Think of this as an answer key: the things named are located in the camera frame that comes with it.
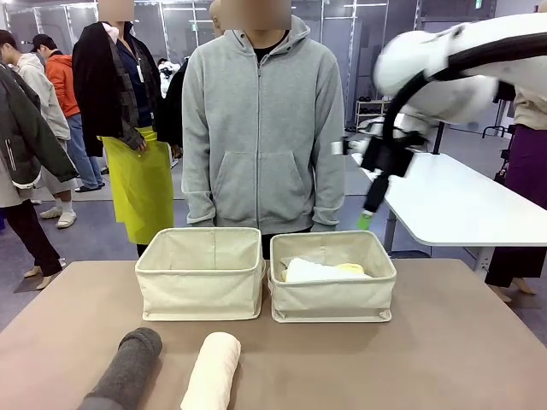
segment folded towel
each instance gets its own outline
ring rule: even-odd
[[[362,266],[343,264],[324,266],[304,259],[295,258],[286,270],[286,282],[314,282],[318,280],[371,278],[366,275]]]

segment black pants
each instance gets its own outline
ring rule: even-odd
[[[41,267],[45,277],[59,273],[62,270],[59,254],[45,236],[30,200],[2,210],[11,228],[34,257],[34,266]]]
[[[311,228],[304,229],[303,231],[287,232],[287,233],[309,233],[310,231],[311,231]],[[265,261],[270,260],[270,243],[272,242],[272,238],[275,237],[276,235],[281,235],[281,234],[276,233],[274,235],[262,235],[262,255]]]
[[[146,248],[148,248],[148,245],[137,245],[137,254],[139,258],[143,255]]]
[[[513,278],[540,278],[547,248],[496,248],[486,284],[508,288]]]

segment black jacket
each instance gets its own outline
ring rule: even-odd
[[[0,155],[19,188],[32,187],[42,166],[61,182],[78,176],[39,107],[38,95],[19,74],[0,64]]]
[[[165,96],[165,117],[162,119],[163,133],[171,138],[171,145],[182,147],[182,85],[185,81],[188,59],[175,73]]]
[[[144,51],[153,72],[153,84],[148,86],[155,87],[157,94],[161,95],[160,73],[154,58],[146,45],[130,33],[131,28],[132,24],[126,23],[124,37]],[[123,135],[122,90],[117,81],[109,41],[103,23],[94,23],[84,29],[73,51],[74,92],[82,115],[85,147],[89,156],[103,156],[103,144],[97,137],[121,138]],[[162,111],[163,100],[157,102],[153,114],[158,140],[168,142],[161,131]]]

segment white towel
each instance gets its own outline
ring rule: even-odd
[[[228,333],[211,333],[199,351],[181,410],[226,410],[241,343]]]
[[[286,282],[314,282],[317,280],[371,278],[365,273],[348,272],[335,266],[325,266],[295,258],[287,267]]]

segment green jacket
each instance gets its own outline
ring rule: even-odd
[[[0,155],[14,185],[22,189],[38,182],[42,166],[60,182],[78,176],[39,107],[36,93],[0,63]]]

